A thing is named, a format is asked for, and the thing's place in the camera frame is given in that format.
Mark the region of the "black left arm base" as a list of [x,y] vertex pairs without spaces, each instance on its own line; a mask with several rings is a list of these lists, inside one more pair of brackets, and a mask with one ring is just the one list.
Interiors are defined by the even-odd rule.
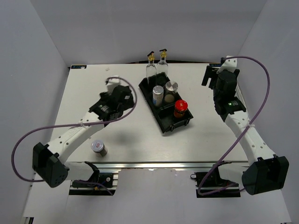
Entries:
[[118,182],[118,171],[100,169],[92,164],[93,174],[87,181],[72,181],[69,189],[71,196],[113,196]]

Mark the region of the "dark spice jar red label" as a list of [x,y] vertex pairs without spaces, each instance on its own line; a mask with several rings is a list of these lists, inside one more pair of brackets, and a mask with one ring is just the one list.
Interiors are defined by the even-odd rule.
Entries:
[[93,141],[91,144],[91,149],[101,157],[105,157],[107,155],[107,149],[105,147],[105,144],[101,140]]

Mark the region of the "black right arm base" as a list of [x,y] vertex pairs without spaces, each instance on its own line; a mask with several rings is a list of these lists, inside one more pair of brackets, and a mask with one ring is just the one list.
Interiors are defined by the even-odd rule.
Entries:
[[[238,184],[235,184],[234,186],[231,186],[229,188],[226,188],[222,191],[215,192],[213,194],[209,195],[200,195],[198,193],[199,185],[204,178],[204,176],[207,174],[207,172],[195,172],[190,175],[190,179],[195,181],[196,186],[196,197],[197,198],[237,198],[241,197],[241,190],[239,188]],[[218,190],[220,188],[224,188],[226,186],[229,186],[232,184],[232,182],[228,180],[224,180],[220,178],[220,175],[218,173],[218,170],[213,171],[211,175],[205,180],[205,182],[202,185],[202,188],[200,192],[202,194],[207,193],[209,191]]]

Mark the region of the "round clear glass bottle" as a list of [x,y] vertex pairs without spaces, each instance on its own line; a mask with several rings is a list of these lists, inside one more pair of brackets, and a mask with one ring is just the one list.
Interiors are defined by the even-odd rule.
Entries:
[[167,49],[161,49],[160,52],[160,61],[157,63],[157,74],[165,73],[168,75],[168,63],[166,61]]

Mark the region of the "blue white shaker silver lid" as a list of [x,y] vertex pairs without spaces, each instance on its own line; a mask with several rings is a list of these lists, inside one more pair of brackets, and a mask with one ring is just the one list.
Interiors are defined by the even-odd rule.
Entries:
[[164,88],[156,85],[152,90],[152,101],[155,107],[160,107],[163,103]]

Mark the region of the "red lid sauce jar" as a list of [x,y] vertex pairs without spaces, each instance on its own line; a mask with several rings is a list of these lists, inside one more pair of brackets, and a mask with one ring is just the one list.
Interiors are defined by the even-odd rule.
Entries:
[[174,117],[182,118],[188,109],[188,103],[182,99],[177,100],[174,105]]

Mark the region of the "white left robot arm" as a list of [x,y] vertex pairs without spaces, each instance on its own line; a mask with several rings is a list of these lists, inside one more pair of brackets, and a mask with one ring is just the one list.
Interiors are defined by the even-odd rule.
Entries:
[[65,180],[84,181],[88,186],[98,183],[99,170],[95,165],[88,161],[68,162],[67,159],[88,138],[135,105],[128,86],[118,85],[112,93],[103,92],[100,96],[100,100],[90,107],[78,127],[68,129],[45,145],[37,143],[34,146],[33,170],[51,188]]

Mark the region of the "square glass bottle dark contents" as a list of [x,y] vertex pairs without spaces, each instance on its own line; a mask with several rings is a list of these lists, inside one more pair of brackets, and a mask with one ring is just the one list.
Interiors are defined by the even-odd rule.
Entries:
[[148,55],[148,64],[146,66],[146,78],[148,83],[150,78],[157,75],[157,68],[155,65],[154,51],[151,51]]

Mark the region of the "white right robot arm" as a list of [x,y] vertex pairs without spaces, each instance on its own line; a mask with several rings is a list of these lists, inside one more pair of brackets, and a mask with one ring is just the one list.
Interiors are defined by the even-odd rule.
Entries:
[[236,136],[249,166],[246,168],[220,159],[207,176],[211,175],[216,186],[227,181],[242,185],[250,195],[282,189],[289,161],[284,156],[277,156],[250,123],[244,104],[235,95],[239,72],[238,69],[231,72],[207,66],[202,85],[213,90],[215,110]]

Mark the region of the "clear jar silver lid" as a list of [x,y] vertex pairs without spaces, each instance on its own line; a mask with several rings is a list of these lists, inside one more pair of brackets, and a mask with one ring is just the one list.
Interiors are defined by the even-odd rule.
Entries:
[[177,90],[178,90],[178,84],[175,81],[168,81],[165,84],[165,94],[164,94],[165,103],[174,102]]

